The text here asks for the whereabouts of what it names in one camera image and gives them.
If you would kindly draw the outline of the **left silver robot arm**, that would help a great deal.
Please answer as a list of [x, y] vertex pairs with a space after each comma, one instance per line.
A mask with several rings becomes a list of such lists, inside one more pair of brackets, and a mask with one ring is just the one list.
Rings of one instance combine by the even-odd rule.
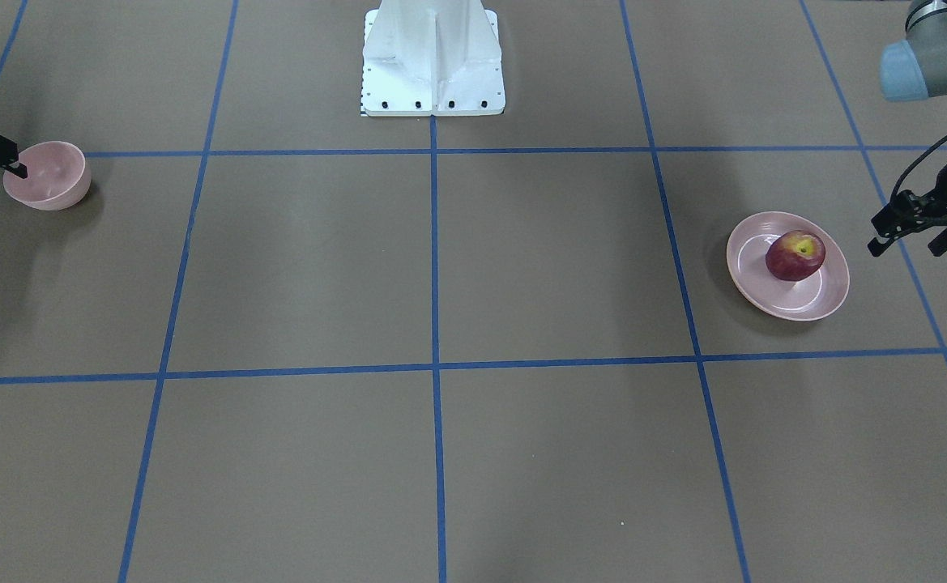
[[[947, 1], [913, 1], [904, 21], [904, 37], [887, 45], [881, 55], [881, 92], [888, 102], [918, 102], [947, 96]], [[899, 174], [887, 203], [872, 217], [877, 236], [867, 244], [873, 257], [881, 256], [904, 236], [939, 229], [928, 243], [933, 256], [947, 252], [947, 164], [932, 188], [916, 194], [904, 181], [947, 135], [926, 148]]]

